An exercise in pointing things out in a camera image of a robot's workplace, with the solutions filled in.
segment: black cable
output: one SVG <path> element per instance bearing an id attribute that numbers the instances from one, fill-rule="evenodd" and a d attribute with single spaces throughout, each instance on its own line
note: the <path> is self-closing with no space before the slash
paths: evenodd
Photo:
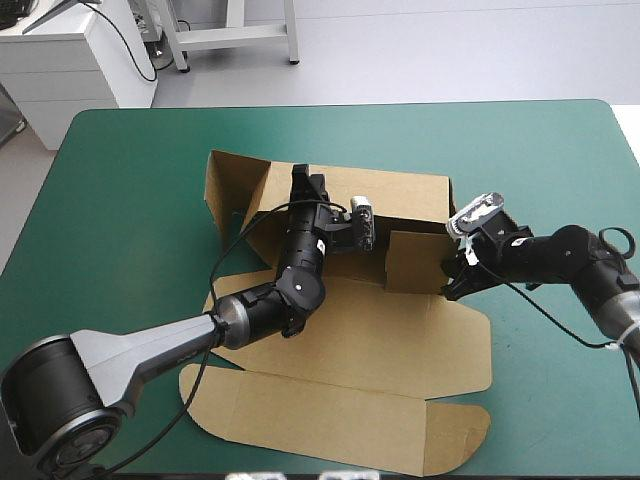
<path id="1" fill-rule="evenodd" d="M 487 272 L 489 275 L 491 275 L 493 278 L 495 278 L 496 280 L 498 280 L 501 284 L 506 285 L 507 287 L 509 287 L 511 290 L 513 290 L 514 292 L 516 292 L 518 295 L 520 295 L 522 298 L 524 298 L 527 302 L 529 302 L 529 304 L 535 308 L 536 310 L 538 310 L 538 312 L 540 312 L 542 315 L 544 315 L 545 317 L 547 317 L 547 319 L 549 319 L 551 321 L 551 323 L 553 323 L 556 327 L 558 327 L 560 330 L 562 330 L 564 333 L 566 333 L 567 335 L 569 335 L 571 338 L 573 338 L 574 340 L 576 340 L 578 343 L 580 343 L 581 345 L 588 347 L 588 348 L 594 348 L 594 349 L 600 349 L 600 348 L 605 348 L 607 345 L 611 345 L 615 342 L 604 342 L 604 343 L 591 343 L 588 342 L 586 340 L 584 340 L 583 338 L 581 338 L 580 336 L 578 336 L 576 333 L 572 332 L 571 330 L 569 330 L 567 327 L 565 327 L 562 323 L 560 323 L 553 315 L 551 315 L 549 312 L 547 312 L 544 308 L 542 308 L 540 305 L 538 305 L 529 295 L 527 295 L 526 293 L 524 293 L 522 290 L 520 290 L 518 287 L 516 287 L 515 285 L 513 285 L 511 282 L 507 281 L 507 279 L 501 277 L 500 275 L 492 272 L 491 270 L 489 270 L 489 268 L 487 268 L 485 265 L 482 264 L 482 262 L 478 262 L 478 265 L 480 265 L 480 267 L 482 267 L 482 269 Z"/>
<path id="2" fill-rule="evenodd" d="M 164 70 L 166 68 L 169 68 L 173 64 L 173 59 L 171 59 L 171 61 L 169 63 L 167 63 L 164 67 L 161 67 L 161 68 L 156 68 L 152 64 L 151 66 L 153 67 L 153 78 L 147 77 L 144 73 L 142 73 L 142 69 L 140 68 L 140 65 L 138 65 L 138 62 L 136 61 L 135 57 L 133 56 L 133 52 L 131 51 L 131 47 L 129 47 L 129 43 L 127 43 L 127 40 L 124 38 L 124 35 L 120 31 L 120 29 L 116 26 L 116 24 L 113 23 L 113 21 L 109 17 L 107 17 L 104 13 L 102 13 L 100 10 L 95 8 L 93 5 L 85 3 L 85 2 L 83 2 L 81 0 L 79 0 L 79 3 L 81 3 L 85 7 L 90 8 L 91 10 L 93 10 L 95 13 L 97 13 L 102 18 L 104 18 L 113 27 L 113 29 L 116 31 L 116 33 L 118 34 L 118 36 L 122 40 L 122 43 L 124 43 L 124 46 L 126 47 L 127 52 L 129 53 L 129 56 L 131 57 L 131 61 L 133 62 L 134 67 L 136 67 L 136 70 L 138 71 L 140 76 L 143 79 L 145 79 L 147 82 L 150 82 L 150 83 L 155 82 L 158 79 L 158 72 L 161 72 L 162 70 Z M 189 29 L 189 31 L 191 31 L 191 24 L 189 22 L 187 22 L 186 20 L 178 20 L 178 23 L 186 24 L 187 28 Z"/>
<path id="3" fill-rule="evenodd" d="M 149 78 L 144 73 L 142 73 L 142 70 L 140 69 L 140 65 L 138 65 L 138 62 L 136 61 L 136 58 L 133 56 L 133 52 L 131 51 L 131 47 L 129 47 L 129 44 L 127 43 L 127 40 L 124 38 L 124 35 L 122 35 L 122 32 L 120 31 L 120 29 L 116 26 L 115 23 L 113 23 L 111 21 L 111 19 L 109 17 L 107 17 L 104 13 L 102 13 L 100 10 L 95 8 L 93 5 L 90 5 L 88 3 L 84 3 L 82 0 L 79 0 L 78 3 L 81 3 L 85 7 L 90 8 L 91 10 L 93 10 L 95 13 L 97 13 L 102 18 L 104 18 L 113 27 L 113 29 L 116 31 L 116 33 L 120 36 L 120 39 L 122 40 L 122 43 L 124 43 L 124 46 L 127 48 L 127 52 L 129 52 L 129 56 L 131 57 L 131 61 L 133 62 L 133 65 L 136 67 L 136 70 L 138 70 L 138 73 L 140 74 L 140 76 L 142 78 L 144 78 L 147 82 L 150 82 L 150 83 L 153 83 L 158 79 L 158 72 L 157 72 L 157 70 L 155 68 L 153 69 L 153 78 Z"/>
<path id="4" fill-rule="evenodd" d="M 165 70 L 165 69 L 169 68 L 171 65 L 173 65 L 173 58 L 164 67 L 156 68 L 155 70 L 156 70 L 156 72 L 161 72 L 162 70 Z"/>
<path id="5" fill-rule="evenodd" d="M 636 374 L 633 369 L 633 361 L 631 353 L 624 345 L 620 345 L 622 353 L 624 353 L 624 361 L 627 364 L 627 373 L 629 374 L 629 381 L 631 382 L 631 390 L 633 390 L 633 398 L 636 401 L 636 409 L 638 410 L 638 417 L 640 418 L 640 390 L 638 390 L 638 381 L 636 380 Z"/>
<path id="6" fill-rule="evenodd" d="M 187 22 L 186 20 L 178 20 L 178 23 L 184 23 L 187 28 L 189 29 L 189 31 L 191 31 L 191 24 L 189 22 Z"/>
<path id="7" fill-rule="evenodd" d="M 242 233 L 240 233 L 240 235 L 238 235 L 238 237 L 231 243 L 231 245 L 229 245 L 229 247 L 222 253 L 222 255 L 220 255 L 220 257 L 218 257 L 218 260 L 216 261 L 216 263 L 213 265 L 213 268 L 211 269 L 211 274 L 209 275 L 209 290 L 211 292 L 211 299 L 213 301 L 213 305 L 212 305 L 210 313 L 217 313 L 216 312 L 216 308 L 217 308 L 217 300 L 218 299 L 216 297 L 216 292 L 215 292 L 215 289 L 213 287 L 213 282 L 216 279 L 216 272 L 218 271 L 218 268 L 220 268 L 220 265 L 222 265 L 222 262 L 229 255 L 229 253 L 240 243 L 240 241 L 242 241 L 244 238 L 246 238 L 247 235 L 249 235 L 249 233 L 251 233 L 251 231 L 257 225 L 259 225 L 260 222 L 262 222 L 265 218 L 268 218 L 269 216 L 273 215 L 277 211 L 282 210 L 284 208 L 291 207 L 291 206 L 294 206 L 294 205 L 304 205 L 304 204 L 327 205 L 327 206 L 331 206 L 331 207 L 336 207 L 336 208 L 340 209 L 342 212 L 346 212 L 347 211 L 346 208 L 344 208 L 342 205 L 340 205 L 338 203 L 328 202 L 328 201 L 324 201 L 324 200 L 296 200 L 296 201 L 293 201 L 293 202 L 287 202 L 287 203 L 283 203 L 281 205 L 278 205 L 277 207 L 272 208 L 268 212 L 265 212 L 264 215 L 262 215 L 261 217 L 256 218 L 249 225 L 247 225 L 247 227 L 245 227 L 245 229 L 242 231 Z M 149 442 L 147 442 L 137 452 L 135 452 L 134 454 L 130 455 L 126 459 L 122 460 L 121 462 L 117 463 L 113 467 L 110 467 L 107 470 L 105 470 L 103 472 L 100 472 L 100 473 L 98 473 L 96 475 L 93 475 L 92 477 L 89 477 L 86 480 L 98 480 L 100 478 L 104 478 L 105 475 L 110 475 L 110 474 L 115 473 L 116 471 L 120 470 L 121 468 L 126 467 L 127 465 L 129 465 L 130 463 L 133 463 L 138 458 L 140 458 L 142 455 L 147 453 L 149 450 L 151 450 L 160 440 L 162 440 L 162 438 L 167 433 L 169 433 L 169 431 L 175 426 L 175 424 L 178 423 L 178 421 L 185 415 L 185 413 L 187 413 L 187 411 L 189 410 L 189 407 L 191 407 L 191 404 L 193 403 L 193 400 L 194 400 L 194 398 L 196 396 L 196 393 L 198 392 L 198 388 L 200 387 L 200 384 L 202 383 L 202 377 L 204 376 L 204 371 L 205 371 L 205 369 L 207 367 L 207 362 L 209 360 L 209 355 L 211 353 L 211 349 L 215 347 L 216 338 L 217 338 L 217 335 L 212 335 L 211 336 L 211 341 L 210 341 L 209 345 L 207 346 L 207 349 L 204 352 L 204 355 L 202 356 L 202 362 L 200 363 L 200 368 L 198 369 L 198 375 L 196 375 L 196 379 L 193 382 L 193 386 L 191 387 L 191 392 L 189 392 L 189 396 L 187 397 L 187 400 L 184 402 L 184 405 L 182 406 L 182 408 L 180 408 L 178 413 L 174 415 L 174 417 L 171 419 L 171 421 L 162 430 L 160 430 L 160 432 L 158 432 L 158 434 L 155 437 L 153 437 Z"/>

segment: robotic arm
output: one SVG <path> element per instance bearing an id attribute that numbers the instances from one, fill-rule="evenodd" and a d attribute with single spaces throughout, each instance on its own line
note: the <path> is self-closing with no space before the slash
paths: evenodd
<path id="1" fill-rule="evenodd" d="M 203 315 L 112 335 L 80 330 L 29 347 L 0 377 L 0 478 L 85 478 L 82 467 L 135 413 L 144 384 L 211 345 L 237 349 L 300 333 L 325 297 L 325 254 L 373 250 L 366 197 L 331 208 L 323 175 L 295 165 L 274 282 L 226 295 Z"/>
<path id="2" fill-rule="evenodd" d="M 635 252 L 631 234 L 607 228 L 596 236 L 567 225 L 548 237 L 533 236 L 503 210 L 500 194 L 473 200 L 452 217 L 447 231 L 466 248 L 442 268 L 453 280 L 443 287 L 449 300 L 500 285 L 522 282 L 528 290 L 542 284 L 568 284 L 600 331 L 624 344 L 640 365 L 640 282 L 626 261 Z M 605 239 L 607 230 L 622 233 L 629 249 L 620 253 Z"/>

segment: cardboard flap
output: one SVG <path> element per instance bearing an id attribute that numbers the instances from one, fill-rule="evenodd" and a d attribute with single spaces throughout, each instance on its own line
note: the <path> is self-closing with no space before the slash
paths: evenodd
<path id="1" fill-rule="evenodd" d="M 477 405 L 427 402 L 424 475 L 440 475 L 469 460 L 490 424 L 487 411 Z"/>
<path id="2" fill-rule="evenodd" d="M 273 280 L 271 271 L 223 277 L 222 296 Z M 491 384 L 486 316 L 434 295 L 325 277 L 327 296 L 304 332 L 216 354 L 247 370 L 425 399 Z"/>
<path id="3" fill-rule="evenodd" d="M 183 400 L 197 371 L 198 365 L 189 365 L 180 372 Z M 211 408 L 221 404 L 224 411 Z M 465 414 L 456 415 L 461 408 Z M 207 367 L 189 414 L 225 440 L 416 476 L 424 474 L 425 465 L 439 472 L 456 468 L 470 454 L 470 432 L 484 436 L 488 428 L 480 407 L 432 409 L 415 398 L 217 367 Z M 452 419 L 455 428 L 443 430 Z M 448 451 L 429 446 L 430 439 L 440 438 Z"/>
<path id="4" fill-rule="evenodd" d="M 224 242 L 229 238 L 231 215 L 259 203 L 268 170 L 269 162 L 264 160 L 226 152 L 211 153 L 204 198 Z"/>
<path id="5" fill-rule="evenodd" d="M 439 294 L 449 278 L 440 264 L 453 258 L 455 243 L 449 235 L 391 232 L 386 256 L 386 289 L 390 292 Z"/>

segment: green table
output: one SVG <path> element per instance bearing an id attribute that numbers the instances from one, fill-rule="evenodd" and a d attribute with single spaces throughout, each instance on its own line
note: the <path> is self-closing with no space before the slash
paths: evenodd
<path id="1" fill-rule="evenodd" d="M 568 223 L 640 234 L 640 169 L 598 101 L 85 112 L 0 277 L 2 364 L 53 333 L 124 333 L 199 313 L 220 253 L 202 198 L 213 148 L 449 175 L 458 205 L 501 192 L 508 212 L 537 234 Z M 259 267 L 244 247 L 226 273 Z M 640 271 L 637 259 L 631 267 Z M 568 287 L 545 286 L 534 297 L 600 338 Z M 483 405 L 492 426 L 456 473 L 640 473 L 640 425 L 621 354 L 577 345 L 505 287 L 464 303 L 492 319 L 494 383 L 457 401 Z M 138 415 L 101 462 L 122 459 L 164 425 L 180 406 L 176 379 L 177 371 L 147 386 Z M 338 466 L 227 443 L 187 419 L 128 471 Z"/>

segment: cardboard box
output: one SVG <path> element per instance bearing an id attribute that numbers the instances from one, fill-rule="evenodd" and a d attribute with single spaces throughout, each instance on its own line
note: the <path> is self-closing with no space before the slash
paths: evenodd
<path id="1" fill-rule="evenodd" d="M 244 226 L 288 200 L 291 167 L 212 153 L 205 198 L 223 238 L 233 212 L 246 212 Z M 327 257 L 326 300 L 301 335 L 216 350 L 245 370 L 208 367 L 189 413 L 230 441 L 418 476 L 453 470 L 482 443 L 489 415 L 433 400 L 489 387 L 491 339 L 486 316 L 437 295 L 447 281 L 440 261 L 454 251 L 444 230 L 454 211 L 450 182 L 343 167 L 311 173 L 325 174 L 332 201 L 369 197 L 375 251 Z M 272 267 L 285 219 L 274 215 L 248 238 Z M 273 278 L 268 270 L 224 277 L 216 292 Z M 196 372 L 181 372 L 183 399 Z M 223 401 L 234 405 L 221 417 L 209 406 Z"/>

